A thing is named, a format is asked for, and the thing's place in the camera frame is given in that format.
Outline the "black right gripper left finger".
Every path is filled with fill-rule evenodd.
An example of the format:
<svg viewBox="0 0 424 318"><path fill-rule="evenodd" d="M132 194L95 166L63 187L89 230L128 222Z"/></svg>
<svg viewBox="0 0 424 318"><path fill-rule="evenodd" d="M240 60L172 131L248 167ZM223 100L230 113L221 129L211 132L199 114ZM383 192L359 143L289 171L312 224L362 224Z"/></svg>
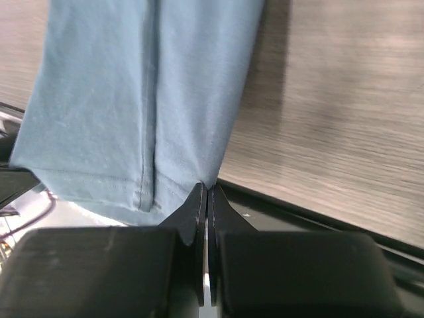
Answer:
<svg viewBox="0 0 424 318"><path fill-rule="evenodd" d="M207 190L159 225L35 229L1 274L2 317L197 317Z"/></svg>

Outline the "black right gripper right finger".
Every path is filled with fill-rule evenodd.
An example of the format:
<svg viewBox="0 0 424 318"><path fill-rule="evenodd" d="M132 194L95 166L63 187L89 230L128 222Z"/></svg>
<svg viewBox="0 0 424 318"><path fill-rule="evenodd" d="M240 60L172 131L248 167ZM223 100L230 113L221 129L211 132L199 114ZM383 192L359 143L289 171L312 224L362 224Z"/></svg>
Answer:
<svg viewBox="0 0 424 318"><path fill-rule="evenodd" d="M382 251L367 235L259 231L208 192L211 303L220 317L404 317Z"/></svg>

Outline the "grey-blue t shirt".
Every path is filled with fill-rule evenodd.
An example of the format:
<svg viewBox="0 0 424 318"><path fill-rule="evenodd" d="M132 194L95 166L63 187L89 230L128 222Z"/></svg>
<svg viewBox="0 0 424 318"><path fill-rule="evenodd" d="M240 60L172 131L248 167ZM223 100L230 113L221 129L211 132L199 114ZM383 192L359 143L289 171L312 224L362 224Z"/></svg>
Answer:
<svg viewBox="0 0 424 318"><path fill-rule="evenodd" d="M51 1L10 164L128 225L218 176L262 1Z"/></svg>

